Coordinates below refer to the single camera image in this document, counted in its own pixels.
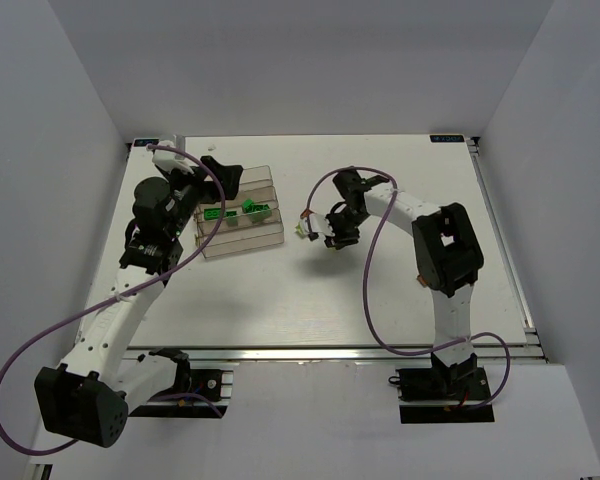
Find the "green 2x4 lego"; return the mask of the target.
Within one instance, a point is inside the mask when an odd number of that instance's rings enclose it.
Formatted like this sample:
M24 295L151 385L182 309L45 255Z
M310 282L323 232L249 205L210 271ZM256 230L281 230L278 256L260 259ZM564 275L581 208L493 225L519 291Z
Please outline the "green 2x4 lego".
M211 221L222 217L223 210L221 208L208 208L203 211L203 219Z

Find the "dark green lego block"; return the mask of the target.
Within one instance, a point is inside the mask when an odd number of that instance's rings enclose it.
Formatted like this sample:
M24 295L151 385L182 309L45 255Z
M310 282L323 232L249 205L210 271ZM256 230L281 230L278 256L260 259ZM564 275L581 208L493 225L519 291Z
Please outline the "dark green lego block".
M249 219L257 224L264 222L272 216L272 210L268 204L252 204L249 211Z

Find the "dark green 2x2 lego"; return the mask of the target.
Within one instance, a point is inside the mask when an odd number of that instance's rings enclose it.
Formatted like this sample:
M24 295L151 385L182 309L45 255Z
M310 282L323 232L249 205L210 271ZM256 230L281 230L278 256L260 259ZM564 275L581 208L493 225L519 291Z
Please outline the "dark green 2x2 lego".
M242 210L245 213L249 213L252 211L254 206L254 202L252 199L246 199L243 203L242 203Z

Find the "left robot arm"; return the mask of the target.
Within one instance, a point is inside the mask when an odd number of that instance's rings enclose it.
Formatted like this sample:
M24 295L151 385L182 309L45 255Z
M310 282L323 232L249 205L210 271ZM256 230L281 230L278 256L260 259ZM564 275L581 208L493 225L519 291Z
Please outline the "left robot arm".
M44 367L34 389L42 422L51 433L100 447L113 445L127 419L155 396L194 392L189 357L160 348L120 372L141 320L165 290L167 272L180 262L179 237L196 208L236 198L243 168L211 156L154 157L156 177L134 189L133 217L111 288L112 303L97 309L79 342L55 368Z

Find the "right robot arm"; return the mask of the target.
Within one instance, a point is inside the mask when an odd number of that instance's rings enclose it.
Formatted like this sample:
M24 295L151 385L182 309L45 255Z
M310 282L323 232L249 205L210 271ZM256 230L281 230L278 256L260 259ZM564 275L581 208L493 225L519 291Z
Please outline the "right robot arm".
M359 241L371 216L413 239L418 279L433 299L435 338L431 363L453 379L477 369L471 344L471 297L484 255L465 207L420 200L378 171L364 178L355 168L338 171L333 183L342 197L324 218L327 247L340 250Z

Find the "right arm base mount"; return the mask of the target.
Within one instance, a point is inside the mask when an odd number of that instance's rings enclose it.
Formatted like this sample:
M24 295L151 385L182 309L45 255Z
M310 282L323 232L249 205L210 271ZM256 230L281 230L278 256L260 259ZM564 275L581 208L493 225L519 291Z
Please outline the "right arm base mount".
M445 384L432 368L401 368L388 378L398 392L403 425L494 423L486 372L479 367L455 386Z

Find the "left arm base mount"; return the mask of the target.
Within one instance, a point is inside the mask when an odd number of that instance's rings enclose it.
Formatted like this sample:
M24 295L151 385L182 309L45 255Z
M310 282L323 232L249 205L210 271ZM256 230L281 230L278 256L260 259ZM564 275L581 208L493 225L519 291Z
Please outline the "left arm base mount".
M139 355L116 386L131 417L220 419L228 410L233 372L197 365L181 350L161 348Z

